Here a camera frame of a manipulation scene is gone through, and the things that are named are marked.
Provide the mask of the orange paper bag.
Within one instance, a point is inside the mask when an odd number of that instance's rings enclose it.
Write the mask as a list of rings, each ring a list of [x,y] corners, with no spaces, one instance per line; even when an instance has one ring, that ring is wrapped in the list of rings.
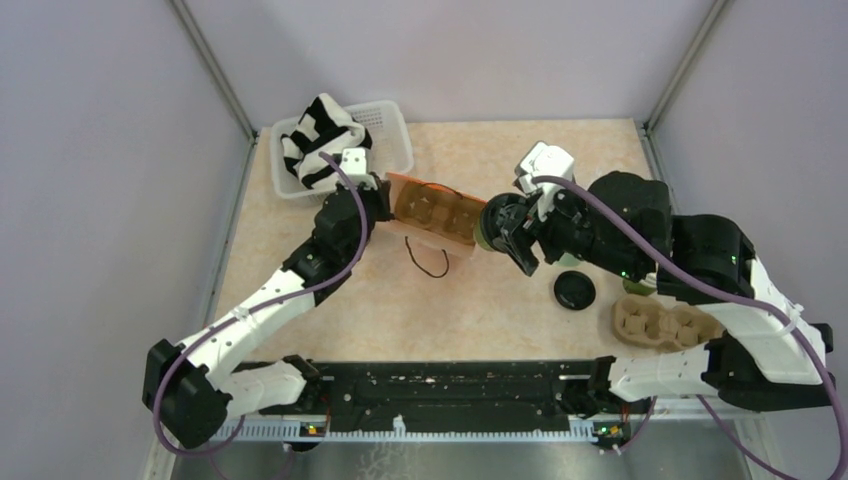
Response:
[[[426,183],[427,181],[423,181],[408,175],[397,174],[397,173],[388,173],[387,180],[391,182],[391,203],[392,203],[392,211],[394,213],[394,205],[395,201],[398,198],[400,193],[400,189],[408,182],[417,182],[417,183]],[[463,193],[469,196],[476,197],[471,194]],[[443,254],[446,260],[450,260],[453,257],[458,259],[468,259],[472,257],[475,251],[478,249],[478,245],[474,243],[473,245],[461,245],[455,242],[448,241],[443,239],[433,233],[418,230],[409,225],[403,224],[399,222],[396,218],[394,220],[389,221],[386,224],[387,229],[393,234],[404,239],[404,242],[407,246],[410,246],[413,241],[416,241],[428,248],[439,251]]]

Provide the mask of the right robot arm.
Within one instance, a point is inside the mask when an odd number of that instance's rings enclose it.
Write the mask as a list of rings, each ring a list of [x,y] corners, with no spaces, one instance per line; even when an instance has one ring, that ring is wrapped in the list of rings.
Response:
[[[660,295],[720,324],[719,337],[691,347],[596,359],[578,394],[600,412],[654,396],[716,397],[754,412],[825,407],[835,399],[824,364],[831,327],[802,319],[734,221],[674,214],[663,182],[614,171],[582,189],[543,175],[523,193],[493,197],[477,229],[484,246],[526,275],[571,255],[633,283],[654,277]]]

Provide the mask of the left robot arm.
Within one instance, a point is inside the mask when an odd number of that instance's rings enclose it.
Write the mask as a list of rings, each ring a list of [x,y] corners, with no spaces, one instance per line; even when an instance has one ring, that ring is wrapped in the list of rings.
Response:
[[[376,223],[392,219],[391,183],[376,175],[340,182],[314,217],[310,236],[270,278],[224,317],[147,353],[142,402],[173,452],[196,449],[228,420],[272,406],[308,413],[319,404],[315,373],[300,358],[242,368],[248,354],[294,318],[318,307],[350,276]]]

